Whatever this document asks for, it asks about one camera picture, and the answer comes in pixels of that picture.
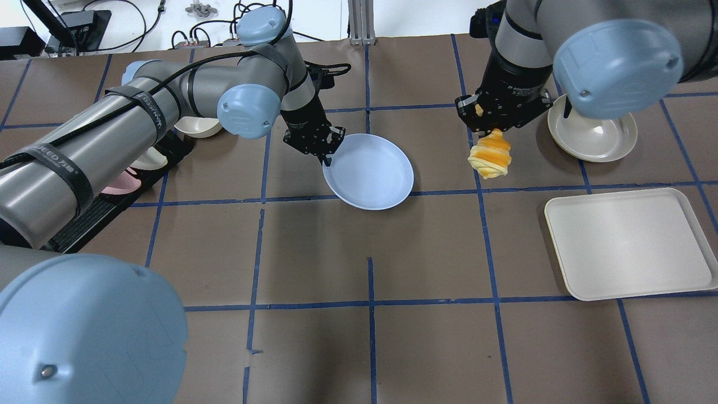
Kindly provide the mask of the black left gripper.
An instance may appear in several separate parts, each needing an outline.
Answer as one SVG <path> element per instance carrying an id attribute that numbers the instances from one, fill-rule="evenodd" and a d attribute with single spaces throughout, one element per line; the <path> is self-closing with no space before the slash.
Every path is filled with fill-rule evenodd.
<path id="1" fill-rule="evenodd" d="M 334 79 L 347 72 L 346 65 L 306 65 L 307 74 L 284 96 L 280 105 L 287 130 L 283 141 L 300 153 L 321 158 L 329 168 L 346 135 L 346 128 L 334 126 L 326 117 L 320 90 L 332 89 Z"/>

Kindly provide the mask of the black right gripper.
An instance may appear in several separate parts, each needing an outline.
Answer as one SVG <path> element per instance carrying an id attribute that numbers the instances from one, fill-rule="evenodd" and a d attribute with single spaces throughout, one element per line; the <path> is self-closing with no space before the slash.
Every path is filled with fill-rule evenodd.
<path id="1" fill-rule="evenodd" d="M 552 66 L 519 66 L 493 49 L 474 94 L 456 98 L 457 115 L 470 131 L 483 135 L 521 128 L 552 107 L 544 89 L 551 73 Z"/>

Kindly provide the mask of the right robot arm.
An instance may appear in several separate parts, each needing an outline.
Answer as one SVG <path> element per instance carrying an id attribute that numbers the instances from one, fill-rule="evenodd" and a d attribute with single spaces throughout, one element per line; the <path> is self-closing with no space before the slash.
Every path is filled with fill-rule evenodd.
<path id="1" fill-rule="evenodd" d="M 715 1 L 499 1 L 472 16 L 470 36 L 491 53 L 480 86 L 455 107 L 483 135 L 549 110 L 550 77 L 566 115 L 606 120 L 716 76 Z"/>

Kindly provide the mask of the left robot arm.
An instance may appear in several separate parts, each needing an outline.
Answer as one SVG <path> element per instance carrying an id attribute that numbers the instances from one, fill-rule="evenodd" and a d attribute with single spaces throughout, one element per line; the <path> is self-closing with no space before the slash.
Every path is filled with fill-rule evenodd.
<path id="1" fill-rule="evenodd" d="M 170 403 L 186 366 L 188 326 L 160 274 L 103 255 L 43 246 L 183 117 L 217 118 L 246 139 L 268 136 L 330 164 L 344 128 L 326 117 L 289 26 L 275 7 L 249 11 L 235 67 L 138 61 L 122 84 L 2 162 L 3 403 Z"/>

